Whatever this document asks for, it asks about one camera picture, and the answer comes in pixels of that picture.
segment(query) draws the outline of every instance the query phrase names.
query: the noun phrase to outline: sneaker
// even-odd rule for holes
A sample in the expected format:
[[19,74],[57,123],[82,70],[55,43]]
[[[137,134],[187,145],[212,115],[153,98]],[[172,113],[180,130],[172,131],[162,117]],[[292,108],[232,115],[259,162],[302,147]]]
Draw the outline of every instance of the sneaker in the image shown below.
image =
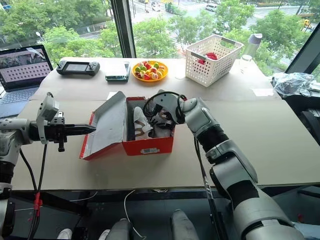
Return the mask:
[[149,132],[153,129],[148,123],[141,107],[136,106],[133,112],[135,140],[148,139]]
[[104,231],[101,233],[101,235],[100,235],[100,237],[99,237],[98,240],[105,240],[106,237],[108,236],[109,232],[110,232],[110,229],[104,230]]
[[70,240],[72,237],[72,230],[69,228],[63,229],[56,239],[66,239]]

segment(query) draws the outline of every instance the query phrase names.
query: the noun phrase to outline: table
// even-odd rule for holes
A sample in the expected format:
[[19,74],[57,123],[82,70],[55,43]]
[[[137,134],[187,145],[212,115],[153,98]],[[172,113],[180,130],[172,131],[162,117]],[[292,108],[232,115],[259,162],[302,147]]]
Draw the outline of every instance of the table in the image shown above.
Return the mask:
[[68,61],[100,63],[100,71],[94,76],[62,76],[53,70],[41,83],[40,88],[31,98],[43,100],[47,92],[51,92],[58,101],[62,100],[106,100],[109,92],[123,91],[127,97],[153,96],[159,89],[184,94],[187,98],[201,96],[204,100],[221,101],[257,101],[281,100],[273,91],[273,96],[256,96],[252,89],[272,89],[267,77],[256,64],[251,63],[245,74],[239,69],[236,60],[231,71],[209,87],[185,77],[185,59],[160,59],[169,67],[168,76],[159,82],[142,82],[130,74],[128,83],[108,83],[104,69],[110,68],[117,61],[128,61],[133,64],[145,61],[142,58],[81,58],[66,57]]
[[[92,110],[104,101],[60,101],[66,124],[88,123]],[[34,119],[40,100],[20,114]],[[283,100],[205,101],[225,133],[235,141],[257,171],[259,184],[307,185],[320,182],[320,148]],[[42,189],[125,190],[141,188],[201,188],[203,179],[187,126],[177,125],[171,154],[126,156],[121,145],[94,161],[79,159],[84,136],[69,136],[65,152],[49,144]],[[43,146],[22,147],[36,178]],[[204,168],[210,164],[201,151]],[[13,190],[31,190],[29,172],[20,159],[14,169]]]

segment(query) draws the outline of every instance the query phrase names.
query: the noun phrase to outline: car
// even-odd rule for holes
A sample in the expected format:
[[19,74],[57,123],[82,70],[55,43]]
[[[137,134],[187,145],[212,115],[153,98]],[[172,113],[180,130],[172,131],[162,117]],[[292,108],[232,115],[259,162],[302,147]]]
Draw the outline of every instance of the car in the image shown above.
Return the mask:
[[205,6],[206,10],[209,10],[211,12],[214,12],[217,9],[218,4],[215,3],[209,3]]
[[153,1],[151,7],[153,11],[160,12],[160,4],[158,2]]

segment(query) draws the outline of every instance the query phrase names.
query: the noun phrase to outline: red cable tie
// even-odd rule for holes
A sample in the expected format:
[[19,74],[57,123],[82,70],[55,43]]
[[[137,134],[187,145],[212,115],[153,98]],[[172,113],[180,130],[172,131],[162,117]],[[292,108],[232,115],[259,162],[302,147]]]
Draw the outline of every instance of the red cable tie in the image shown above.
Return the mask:
[[37,192],[35,194],[35,199],[34,199],[34,210],[36,210],[36,216],[40,216],[40,207],[42,206],[42,200],[40,199],[40,192]]

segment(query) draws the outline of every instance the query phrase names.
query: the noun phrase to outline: red shoe box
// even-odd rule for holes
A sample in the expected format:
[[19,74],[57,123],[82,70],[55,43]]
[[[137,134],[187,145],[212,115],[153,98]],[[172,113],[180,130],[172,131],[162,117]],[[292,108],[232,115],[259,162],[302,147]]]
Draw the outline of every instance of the red shoe box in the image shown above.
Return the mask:
[[174,130],[169,137],[130,140],[135,138],[134,108],[143,108],[145,103],[145,97],[126,97],[118,91],[98,107],[89,120],[96,130],[85,136],[80,158],[89,161],[107,155],[108,150],[117,144],[123,145],[128,156],[171,153]]

